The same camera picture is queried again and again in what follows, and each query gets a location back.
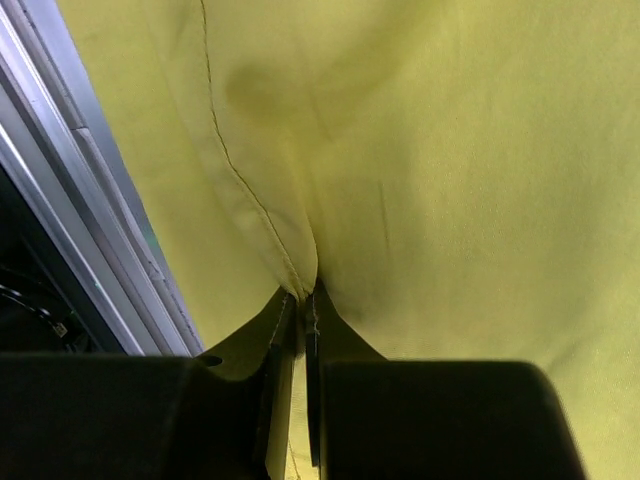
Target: yellow cloth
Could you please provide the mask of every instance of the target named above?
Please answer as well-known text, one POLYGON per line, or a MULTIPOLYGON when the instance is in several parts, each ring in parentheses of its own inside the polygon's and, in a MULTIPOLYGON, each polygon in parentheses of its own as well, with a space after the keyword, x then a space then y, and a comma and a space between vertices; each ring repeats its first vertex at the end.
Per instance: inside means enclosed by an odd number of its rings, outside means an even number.
POLYGON ((274 288, 219 199, 382 353, 535 362, 640 478, 637 1, 59 2, 205 341, 274 288))

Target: yellow surface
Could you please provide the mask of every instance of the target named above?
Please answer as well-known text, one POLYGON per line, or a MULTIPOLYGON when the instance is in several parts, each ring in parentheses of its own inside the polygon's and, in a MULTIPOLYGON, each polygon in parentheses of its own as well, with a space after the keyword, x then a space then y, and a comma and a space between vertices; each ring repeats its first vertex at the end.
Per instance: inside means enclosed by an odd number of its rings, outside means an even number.
POLYGON ((535 362, 591 477, 640 478, 638 2, 60 4, 207 339, 273 286, 219 198, 383 353, 535 362))

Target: yellow fabric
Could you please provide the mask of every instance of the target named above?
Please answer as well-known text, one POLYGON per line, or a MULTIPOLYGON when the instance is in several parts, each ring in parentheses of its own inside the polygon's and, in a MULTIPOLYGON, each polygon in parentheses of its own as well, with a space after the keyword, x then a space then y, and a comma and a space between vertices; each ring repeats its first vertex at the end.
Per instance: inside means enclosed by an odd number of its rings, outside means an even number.
POLYGON ((591 477, 640 478, 638 2, 60 5, 207 341, 273 287, 219 198, 382 353, 531 360, 591 477))

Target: screw hole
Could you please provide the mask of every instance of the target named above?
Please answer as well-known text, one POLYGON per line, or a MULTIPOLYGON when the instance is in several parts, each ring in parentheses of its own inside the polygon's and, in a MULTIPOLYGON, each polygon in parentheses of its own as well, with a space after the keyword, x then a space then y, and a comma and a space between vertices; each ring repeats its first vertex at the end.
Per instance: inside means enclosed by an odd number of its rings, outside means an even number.
POLYGON ((204 363, 207 367, 217 367, 222 363, 222 359, 215 355, 204 355, 199 359, 202 363, 204 363))

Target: fabric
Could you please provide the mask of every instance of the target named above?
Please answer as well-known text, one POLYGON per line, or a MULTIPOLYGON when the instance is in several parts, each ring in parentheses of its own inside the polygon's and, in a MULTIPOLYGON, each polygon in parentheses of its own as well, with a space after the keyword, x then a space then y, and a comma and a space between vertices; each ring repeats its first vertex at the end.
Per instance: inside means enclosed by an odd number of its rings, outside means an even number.
POLYGON ((320 275, 389 357, 533 361, 640 476, 638 2, 60 6, 207 342, 320 275))

